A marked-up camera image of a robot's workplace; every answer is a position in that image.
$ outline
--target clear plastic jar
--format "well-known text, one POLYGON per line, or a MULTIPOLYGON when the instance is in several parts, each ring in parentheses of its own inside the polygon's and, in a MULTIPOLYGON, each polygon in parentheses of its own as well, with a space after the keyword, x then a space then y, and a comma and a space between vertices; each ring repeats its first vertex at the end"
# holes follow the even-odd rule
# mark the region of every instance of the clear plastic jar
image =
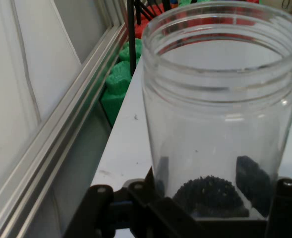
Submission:
POLYGON ((195 218, 265 219, 292 122, 292 16, 191 4, 142 40, 157 191, 195 218))

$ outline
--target jar rim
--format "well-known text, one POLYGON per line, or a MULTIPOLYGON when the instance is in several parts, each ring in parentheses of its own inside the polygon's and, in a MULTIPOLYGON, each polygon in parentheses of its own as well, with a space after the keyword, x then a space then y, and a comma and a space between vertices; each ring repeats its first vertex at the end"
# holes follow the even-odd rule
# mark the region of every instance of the jar rim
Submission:
POLYGON ((195 4, 190 4, 187 6, 182 6, 182 7, 177 7, 172 10, 169 10, 167 12, 164 12, 163 14, 155 17, 153 20, 151 20, 147 26, 145 27, 143 34, 142 34, 142 44, 143 47, 148 51, 150 56, 155 59, 159 64, 164 65, 167 68, 170 68, 175 71, 187 71, 191 74, 211 74, 211 75, 219 75, 219 74, 249 74, 249 73, 254 73, 257 71, 262 71, 265 69, 277 67, 281 64, 285 64, 288 62, 290 59, 292 59, 292 52, 288 54, 285 57, 282 57, 281 59, 263 64, 257 67, 246 67, 242 69, 205 69, 205 68, 197 68, 197 67, 190 67, 190 66, 185 66, 183 64, 178 64, 172 61, 169 61, 168 59, 165 59, 161 55, 158 55, 156 52, 154 52, 151 49, 151 34, 150 34, 150 26, 151 25, 157 25, 160 21, 166 19, 169 16, 173 16, 175 14, 184 12, 188 9, 200 9, 203 7, 209 7, 209 6, 233 6, 233 7, 248 7, 252 9, 259 9, 259 10, 265 10, 269 11, 279 17, 282 17, 283 19, 288 20, 289 22, 292 22, 292 15, 284 12, 283 10, 276 9, 273 7, 265 6, 265 5, 260 5, 260 4, 255 4, 255 3, 250 3, 250 2, 244 2, 244 1, 211 1, 211 2, 202 2, 202 3, 195 3, 195 4))

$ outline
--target window frame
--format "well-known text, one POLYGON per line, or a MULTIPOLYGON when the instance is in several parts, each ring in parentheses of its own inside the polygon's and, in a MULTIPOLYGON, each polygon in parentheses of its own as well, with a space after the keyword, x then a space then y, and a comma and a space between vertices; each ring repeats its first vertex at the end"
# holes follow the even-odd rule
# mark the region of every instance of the window frame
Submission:
POLYGON ((0 189, 0 237, 23 237, 82 125, 104 88, 127 39, 118 0, 97 0, 109 25, 50 117, 26 145, 0 189))

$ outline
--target jar opening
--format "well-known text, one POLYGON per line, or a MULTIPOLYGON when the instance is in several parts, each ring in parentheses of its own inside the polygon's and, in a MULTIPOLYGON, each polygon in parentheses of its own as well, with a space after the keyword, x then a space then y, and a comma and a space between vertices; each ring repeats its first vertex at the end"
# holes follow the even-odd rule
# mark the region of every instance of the jar opening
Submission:
POLYGON ((154 18, 142 40, 152 62, 172 71, 251 73, 292 59, 292 16, 246 2, 197 3, 154 18))

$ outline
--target green object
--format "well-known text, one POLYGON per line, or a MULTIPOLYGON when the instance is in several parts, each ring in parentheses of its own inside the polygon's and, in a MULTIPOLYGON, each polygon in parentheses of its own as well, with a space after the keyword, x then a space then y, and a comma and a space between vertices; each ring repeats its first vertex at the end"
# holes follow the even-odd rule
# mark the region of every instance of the green object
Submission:
MULTIPOLYGON (((136 43, 136 58, 140 58, 140 56, 141 56, 141 40, 136 38, 135 43, 136 43)), ((123 49, 119 53, 119 58, 121 61, 129 61, 130 60, 128 46, 129 46, 129 42, 126 42, 123 46, 123 49)))
POLYGON ((186 6, 191 4, 191 0, 181 0, 179 6, 186 6))
MULTIPOLYGON (((197 2, 205 2, 205 1, 211 1, 211 0, 197 0, 197 2)), ((181 3, 179 6, 186 6, 191 4, 191 0, 181 0, 181 3)))
POLYGON ((108 89, 106 89, 102 96, 102 105, 112 126, 116 121, 125 95, 126 92, 120 95, 113 95, 109 93, 108 89))
MULTIPOLYGON (((141 40, 138 39, 138 38, 136 38, 136 39, 135 39, 135 44, 136 44, 136 45, 141 45, 141 40)), ((127 47, 129 47, 129 41, 127 41, 127 42, 123 45, 122 49, 126 49, 127 47)))
POLYGON ((106 86, 110 94, 120 95, 127 91, 131 81, 130 65, 128 61, 116 64, 106 79, 106 86))
POLYGON ((120 95, 127 92, 131 78, 125 75, 111 74, 106 79, 106 86, 109 93, 113 95, 120 95))
POLYGON ((111 69, 112 74, 121 74, 123 76, 130 77, 130 64, 129 61, 122 61, 118 64, 114 65, 114 67, 111 69))

